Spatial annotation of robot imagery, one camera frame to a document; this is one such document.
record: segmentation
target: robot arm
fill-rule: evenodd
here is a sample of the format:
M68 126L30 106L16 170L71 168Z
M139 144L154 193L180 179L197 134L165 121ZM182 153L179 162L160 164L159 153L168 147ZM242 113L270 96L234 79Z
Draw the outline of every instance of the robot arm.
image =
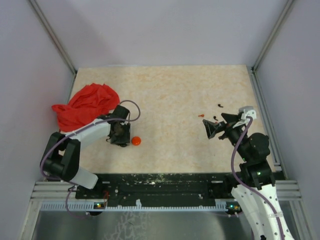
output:
M252 106L246 106L240 108L237 115L221 115L226 122L203 120L203 123L209 139L224 132L219 139L228 138L233 146L238 146L236 150L245 161L240 164L241 172L227 175L226 182L229 183L228 192L238 201L251 226L254 239L283 240L279 228L281 226L285 239L293 240L279 205L275 179L266 159L270 154L269 138L262 133L254 133L248 137L242 129L249 123L248 117L252 120L257 118L256 111Z
M288 229L286 220L279 205L276 186L268 184L264 185L261 190L258 190L257 188L253 189L268 198L277 212L277 214L274 214L270 206L266 204L260 196L249 191L243 185L239 184L232 188L231 194L241 206L242 211L253 231L254 239L280 240L281 236L276 220L276 217L279 217L285 239L293 240L294 238Z
M129 113L128 109L118 105L113 113L99 116L75 131L64 134L53 133L43 156L53 150L43 160L42 170L66 182L99 192L102 183L98 176L79 166L80 151L96 140L107 136L109 136L111 144L121 147L127 146L130 142L130 123L125 124L124 121Z

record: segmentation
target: black mounting plate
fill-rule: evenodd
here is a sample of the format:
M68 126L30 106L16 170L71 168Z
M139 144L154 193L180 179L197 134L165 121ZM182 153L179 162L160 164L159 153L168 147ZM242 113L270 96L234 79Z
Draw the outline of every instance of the black mounting plate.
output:
M144 207L215 206L215 199L233 199L224 184L230 173L128 173L96 174L102 189L108 191L109 207L136 206L139 199ZM283 180L282 173L275 179ZM94 193L79 186L76 199L103 199L104 191Z

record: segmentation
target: speckled tabletop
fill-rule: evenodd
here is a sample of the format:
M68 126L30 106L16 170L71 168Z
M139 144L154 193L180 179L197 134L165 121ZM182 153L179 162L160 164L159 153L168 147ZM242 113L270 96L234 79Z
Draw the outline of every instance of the speckled tabletop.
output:
M221 113L237 114L247 105L257 111L249 135L265 133L245 65L80 68L72 96L91 83L109 85L121 101L140 106L131 137L142 140L139 146L122 148L102 138L85 148L80 166L93 173L230 172L233 146L227 139L208 140L202 120L215 122L216 116L222 121ZM136 107L123 105L135 118ZM271 155L267 160L274 169ZM241 162L237 155L236 170Z

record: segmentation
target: red ball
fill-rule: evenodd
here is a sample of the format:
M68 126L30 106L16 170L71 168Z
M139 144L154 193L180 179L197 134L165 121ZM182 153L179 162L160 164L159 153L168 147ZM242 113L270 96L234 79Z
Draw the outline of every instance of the red ball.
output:
M132 139L131 139L131 143L135 146L138 146L140 145L141 143L141 138L138 137L138 136L134 136Z

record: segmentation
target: red cloth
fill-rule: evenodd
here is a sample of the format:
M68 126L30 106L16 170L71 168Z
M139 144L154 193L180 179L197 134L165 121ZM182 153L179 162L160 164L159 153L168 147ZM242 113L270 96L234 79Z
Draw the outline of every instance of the red cloth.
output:
M78 91L67 105L56 104L52 110L57 113L60 129L70 132L81 128L102 114L108 114L119 104L118 94L103 84L86 85Z

